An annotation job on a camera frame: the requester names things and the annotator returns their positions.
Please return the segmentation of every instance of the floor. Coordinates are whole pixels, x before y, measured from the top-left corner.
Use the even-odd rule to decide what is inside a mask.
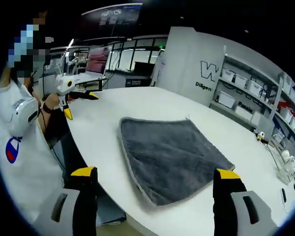
[[[96,228],[97,236],[143,236],[126,221],[119,225],[103,225]]]

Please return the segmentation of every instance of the white device on shoulder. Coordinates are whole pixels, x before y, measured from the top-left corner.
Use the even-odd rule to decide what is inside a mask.
[[[22,137],[38,117],[38,101],[25,91],[17,79],[13,81],[19,87],[23,97],[9,108],[3,119],[7,122],[12,137]]]

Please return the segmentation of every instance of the wrist strap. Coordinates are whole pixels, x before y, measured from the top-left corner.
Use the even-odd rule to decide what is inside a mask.
[[[49,108],[47,107],[46,103],[43,104],[43,110],[44,110],[45,112],[47,112],[48,114],[51,114],[51,113],[53,112],[53,110],[51,110],[51,109],[49,109]]]

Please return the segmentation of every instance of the gray towel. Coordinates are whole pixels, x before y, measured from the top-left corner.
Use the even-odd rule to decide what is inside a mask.
[[[134,182],[157,206],[197,193],[213,180],[216,168],[235,168],[188,119],[122,118],[119,138]]]

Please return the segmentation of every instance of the white storage box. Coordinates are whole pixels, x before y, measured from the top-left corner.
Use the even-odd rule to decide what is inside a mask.
[[[292,129],[295,129],[295,117],[292,117],[292,119],[290,121],[290,125],[291,125]]]
[[[223,91],[219,91],[217,95],[219,96],[218,103],[223,104],[224,106],[228,108],[233,107],[235,103],[235,99],[232,96],[228,95],[227,93]]]
[[[260,96],[260,92],[262,87],[258,85],[256,82],[252,80],[247,81],[247,90],[250,91],[252,94],[256,95],[257,97]]]
[[[225,80],[228,80],[228,81],[232,81],[233,80],[233,77],[234,77],[234,73],[229,71],[229,70],[226,70],[226,69],[222,69],[222,78],[225,79]]]
[[[285,138],[285,135],[280,130],[278,130],[277,128],[274,128],[272,136],[274,136],[273,138],[278,143],[280,143]]]
[[[247,83],[247,79],[240,76],[240,75],[235,75],[235,84],[238,85],[240,88],[245,88]]]
[[[255,126],[258,126],[260,118],[261,118],[261,113],[260,112],[254,112],[250,122],[252,124],[254,124]]]
[[[293,115],[292,113],[289,111],[289,109],[285,108],[285,107],[281,107],[281,110],[280,110],[280,114],[281,116],[283,116],[283,118],[285,119],[285,121],[287,123],[290,123]]]
[[[247,120],[251,120],[252,118],[252,114],[246,111],[245,109],[241,108],[240,106],[237,106],[235,108],[235,113]]]
[[[295,90],[293,88],[290,90],[290,98],[295,101]]]
[[[283,91],[287,94],[290,94],[290,90],[292,87],[292,80],[287,74],[284,74],[283,76]]]

